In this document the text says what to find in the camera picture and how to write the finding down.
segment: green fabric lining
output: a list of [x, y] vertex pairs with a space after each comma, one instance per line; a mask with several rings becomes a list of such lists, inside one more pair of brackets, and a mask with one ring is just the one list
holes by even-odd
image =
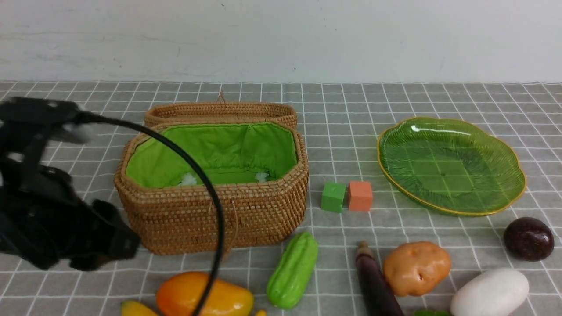
[[[294, 137], [274, 123], [178, 125], [163, 130], [203, 168], [213, 184], [258, 182], [256, 173], [277, 180], [297, 164]], [[150, 138], [137, 147], [125, 173], [146, 188], [177, 186], [191, 167], [175, 152]]]

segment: yellow fruit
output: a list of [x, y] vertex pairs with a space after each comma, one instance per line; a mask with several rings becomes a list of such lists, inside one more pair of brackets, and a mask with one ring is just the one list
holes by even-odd
[[[156, 304], [166, 316], [191, 315], [209, 275], [184, 272], [165, 281], [156, 293]], [[248, 316], [253, 308], [253, 295], [245, 288], [217, 279], [200, 316]]]
[[158, 316], [158, 314], [137, 301], [126, 301], [121, 303], [121, 316]]

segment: white wall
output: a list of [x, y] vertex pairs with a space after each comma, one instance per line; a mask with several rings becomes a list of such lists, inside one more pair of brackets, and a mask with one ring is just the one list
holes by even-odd
[[0, 80], [562, 81], [561, 0], [0, 0]]

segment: gray checkered tablecloth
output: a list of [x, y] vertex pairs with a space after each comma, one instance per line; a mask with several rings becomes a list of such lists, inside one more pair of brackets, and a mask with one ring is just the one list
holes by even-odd
[[[276, 310], [265, 297], [266, 283], [282, 246], [235, 249], [220, 278], [248, 287], [256, 307], [274, 315], [366, 315], [353, 263], [355, 246], [367, 240], [383, 260], [404, 242], [440, 244], [452, 257], [450, 277], [423, 297], [400, 298], [412, 315], [429, 307], [447, 309], [452, 294], [484, 270], [514, 267], [529, 279], [528, 300], [513, 315], [554, 316], [562, 310], [562, 85], [561, 84], [240, 84], [152, 82], [0, 82], [0, 98], [28, 96], [67, 99], [106, 116], [141, 123], [153, 105], [174, 101], [226, 100], [282, 102], [293, 106], [306, 138], [310, 190], [305, 221], [320, 245], [306, 294], [292, 311]], [[398, 193], [376, 162], [377, 136], [413, 116], [462, 119], [502, 139], [518, 154], [527, 175], [525, 195], [509, 209], [484, 218], [430, 213]], [[44, 156], [69, 170], [87, 200], [100, 198], [119, 207], [113, 174], [125, 142], [134, 133], [108, 125], [87, 146], [54, 143]], [[370, 181], [369, 213], [335, 214], [319, 209], [326, 181]], [[528, 263], [507, 256], [501, 242], [515, 218], [532, 216], [556, 234], [546, 260]], [[186, 270], [206, 270], [211, 253], [152, 255], [112, 263], [98, 272], [71, 270], [67, 262], [48, 272], [19, 258], [0, 255], [2, 316], [119, 315], [119, 304], [141, 300], [155, 306], [154, 293], [167, 278]]]

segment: wicker basket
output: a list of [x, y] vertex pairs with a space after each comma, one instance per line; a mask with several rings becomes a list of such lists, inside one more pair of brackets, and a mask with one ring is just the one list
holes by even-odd
[[148, 127], [170, 122], [219, 123], [225, 117], [239, 119], [273, 119], [292, 129], [297, 128], [297, 114], [288, 105], [262, 102], [227, 102], [219, 94], [217, 102], [186, 102], [155, 106], [144, 115]]
[[[204, 123], [240, 123], [240, 118], [209, 119]], [[297, 164], [275, 181], [220, 184], [215, 189], [225, 215], [225, 247], [272, 245], [288, 238], [302, 223], [306, 209], [309, 166], [302, 137], [274, 119], [247, 119], [245, 123], [271, 122], [289, 130], [294, 138]], [[162, 131], [191, 122], [154, 126]], [[204, 186], [141, 187], [125, 169], [135, 149], [149, 137], [138, 135], [127, 143], [114, 177], [115, 187], [131, 228], [143, 245], [159, 255], [216, 249], [216, 212]]]

